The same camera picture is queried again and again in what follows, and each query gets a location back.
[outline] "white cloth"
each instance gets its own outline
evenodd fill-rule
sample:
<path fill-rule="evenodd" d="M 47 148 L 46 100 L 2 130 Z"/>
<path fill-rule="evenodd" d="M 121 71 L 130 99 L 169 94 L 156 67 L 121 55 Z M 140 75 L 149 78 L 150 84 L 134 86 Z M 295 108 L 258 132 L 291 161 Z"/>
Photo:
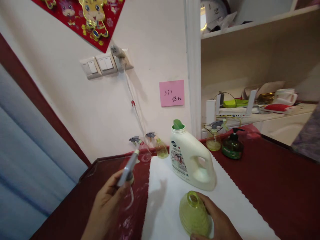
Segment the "white cloth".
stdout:
<path fill-rule="evenodd" d="M 172 170 L 170 156 L 166 159 L 152 157 L 142 240 L 190 239 L 179 218 L 180 200 L 190 190 L 210 197 L 230 218 L 244 240 L 279 240 L 217 160 L 211 157 L 217 175 L 216 187 L 211 192 L 197 189 L 179 178 Z"/>

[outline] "red table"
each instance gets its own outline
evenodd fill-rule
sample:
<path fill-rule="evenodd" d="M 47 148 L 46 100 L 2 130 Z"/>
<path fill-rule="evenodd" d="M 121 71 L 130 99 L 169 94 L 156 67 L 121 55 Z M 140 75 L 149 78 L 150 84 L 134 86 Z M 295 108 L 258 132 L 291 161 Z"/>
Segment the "red table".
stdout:
<path fill-rule="evenodd" d="M 212 153 L 280 239 L 320 239 L 320 165 L 270 139 L 243 139 L 243 143 L 240 161 L 225 157 L 221 151 Z M 31 239 L 80 239 L 96 193 L 125 166 L 129 156 L 97 159 Z M 133 188 L 140 191 L 139 199 L 120 213 L 116 235 L 110 239 L 124 235 L 129 236 L 127 239 L 141 238 L 149 167 L 136 165 Z"/>

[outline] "pink sticky note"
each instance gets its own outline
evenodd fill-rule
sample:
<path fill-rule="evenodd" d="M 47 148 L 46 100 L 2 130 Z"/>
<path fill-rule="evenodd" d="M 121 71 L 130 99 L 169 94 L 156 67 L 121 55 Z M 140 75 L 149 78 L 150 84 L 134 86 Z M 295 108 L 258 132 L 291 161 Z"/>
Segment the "pink sticky note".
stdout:
<path fill-rule="evenodd" d="M 184 105 L 184 80 L 160 82 L 161 107 Z"/>

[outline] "green container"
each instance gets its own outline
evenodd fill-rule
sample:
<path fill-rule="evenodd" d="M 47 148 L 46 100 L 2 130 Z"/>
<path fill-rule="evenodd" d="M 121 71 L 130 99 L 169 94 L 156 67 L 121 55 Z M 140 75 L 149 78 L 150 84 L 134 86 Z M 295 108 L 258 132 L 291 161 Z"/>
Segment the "green container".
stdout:
<path fill-rule="evenodd" d="M 196 192 L 190 191 L 181 199 L 179 215 L 182 226 L 189 236 L 192 233 L 209 236 L 211 221 L 206 207 Z"/>
<path fill-rule="evenodd" d="M 249 100 L 240 100 L 240 99 L 236 99 L 236 101 L 234 100 L 230 100 L 230 101 L 224 101 L 223 102 L 223 106 L 225 108 L 230 108 L 230 107 L 243 107 L 243 106 L 247 106 L 248 105 Z"/>

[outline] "laundry detergent bottle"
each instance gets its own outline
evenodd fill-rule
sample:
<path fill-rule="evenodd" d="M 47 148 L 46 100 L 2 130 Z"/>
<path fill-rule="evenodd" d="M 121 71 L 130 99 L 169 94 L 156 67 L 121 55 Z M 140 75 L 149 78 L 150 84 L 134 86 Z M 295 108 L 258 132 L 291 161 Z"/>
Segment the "laundry detergent bottle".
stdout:
<path fill-rule="evenodd" d="M 170 157 L 173 172 L 191 185 L 212 191 L 216 184 L 209 150 L 187 132 L 180 120 L 173 121 L 171 128 Z"/>

